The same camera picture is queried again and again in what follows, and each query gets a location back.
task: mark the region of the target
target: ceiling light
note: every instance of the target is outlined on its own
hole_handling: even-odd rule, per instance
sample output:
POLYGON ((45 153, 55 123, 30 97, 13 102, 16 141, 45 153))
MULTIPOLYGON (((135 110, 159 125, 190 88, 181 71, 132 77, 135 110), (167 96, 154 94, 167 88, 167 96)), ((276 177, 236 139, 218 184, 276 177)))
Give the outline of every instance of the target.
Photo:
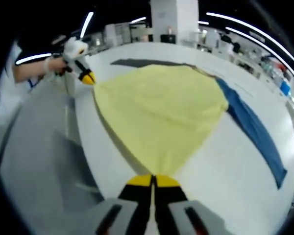
POLYGON ((24 63, 26 61, 30 61, 30 60, 34 60, 34 59, 38 59, 38 58, 44 58, 44 57, 48 57, 51 56, 51 53, 46 53, 46 54, 41 54, 41 55, 33 55, 33 56, 29 56, 27 58, 18 60, 15 64, 19 65, 21 63, 24 63))
POLYGON ((251 28, 252 30, 260 33, 261 35, 265 36, 266 38, 268 38, 269 40, 271 40, 274 44, 276 44, 281 50, 283 50, 289 57, 291 57, 292 60, 294 60, 294 57, 280 44, 278 43, 275 39, 273 39, 270 35, 266 34, 265 32, 261 31, 260 29, 248 24, 248 23, 245 23, 243 21, 240 21, 240 20, 237 20, 233 17, 229 17, 229 16, 224 16, 224 15, 220 15, 220 14, 216 14, 216 13, 211 13, 211 12, 207 12, 206 13, 207 16, 215 16, 215 17, 219 17, 219 18, 223 18, 223 19, 226 19, 226 20, 230 20, 230 21, 234 21, 236 23, 239 23, 239 24, 242 24, 248 28, 251 28))
POLYGON ((131 24, 133 24, 133 23, 137 23, 137 22, 139 22, 139 21, 144 21, 145 19, 146 19, 146 17, 138 18, 138 19, 136 19, 136 20, 131 21, 131 24))
POLYGON ((89 21, 90 21, 90 19, 92 18, 92 16, 93 16, 93 12, 90 12, 90 13, 88 13, 88 15, 87 15, 87 17, 86 17, 86 20, 85 20, 85 23, 84 23, 84 25, 83 25, 83 27, 82 27, 82 31, 81 31, 81 33, 80 33, 80 38, 83 38, 84 37, 84 34, 85 34, 85 32, 86 32, 86 29, 87 29, 87 26, 88 26, 88 24, 89 24, 89 21))
POLYGON ((280 60, 289 70, 290 72, 293 74, 294 76, 294 70, 291 68, 291 66, 289 66, 276 52, 274 52, 272 49, 270 49, 269 47, 267 47, 265 44, 263 44, 262 42, 259 42, 258 40, 254 39, 253 37, 247 35, 247 34, 244 34, 240 31, 237 31, 235 29, 232 29, 232 28, 229 28, 229 27, 226 27, 225 29, 227 30, 230 30, 234 33, 237 33, 237 34, 240 34, 252 41, 254 41, 255 43, 257 43, 258 45, 262 46, 264 49, 266 49, 267 51, 269 51, 271 54, 273 54, 276 58, 278 58, 278 60, 280 60))
POLYGON ((206 22, 206 21, 198 21, 198 24, 205 24, 205 25, 209 25, 209 22, 206 22))

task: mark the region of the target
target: blue cloth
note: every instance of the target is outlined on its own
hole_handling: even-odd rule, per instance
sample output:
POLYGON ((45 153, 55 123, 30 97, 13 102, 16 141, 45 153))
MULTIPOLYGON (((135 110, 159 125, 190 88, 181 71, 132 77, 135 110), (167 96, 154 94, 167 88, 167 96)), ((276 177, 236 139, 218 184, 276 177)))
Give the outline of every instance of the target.
POLYGON ((227 83, 220 78, 217 78, 216 82, 229 102, 227 112, 263 155, 274 176, 277 187, 281 188, 287 170, 282 164, 280 154, 270 134, 257 115, 241 100, 235 90, 231 89, 227 83))

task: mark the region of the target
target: white pillar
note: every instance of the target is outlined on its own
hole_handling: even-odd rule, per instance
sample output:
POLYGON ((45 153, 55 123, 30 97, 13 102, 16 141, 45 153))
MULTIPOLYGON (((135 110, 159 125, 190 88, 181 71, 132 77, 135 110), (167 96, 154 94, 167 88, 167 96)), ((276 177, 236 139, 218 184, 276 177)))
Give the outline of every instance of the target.
POLYGON ((153 39, 160 42, 161 34, 168 34, 168 28, 176 35, 176 43, 194 40, 198 30, 198 0, 151 0, 153 39))

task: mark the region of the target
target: yellow cloth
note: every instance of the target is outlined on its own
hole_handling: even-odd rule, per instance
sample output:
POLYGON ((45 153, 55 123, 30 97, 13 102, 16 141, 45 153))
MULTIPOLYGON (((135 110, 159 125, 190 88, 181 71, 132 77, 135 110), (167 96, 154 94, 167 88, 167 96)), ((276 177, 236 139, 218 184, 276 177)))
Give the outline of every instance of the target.
POLYGON ((152 174, 174 174, 228 108, 216 81, 188 66, 146 66, 94 91, 107 123, 152 174))

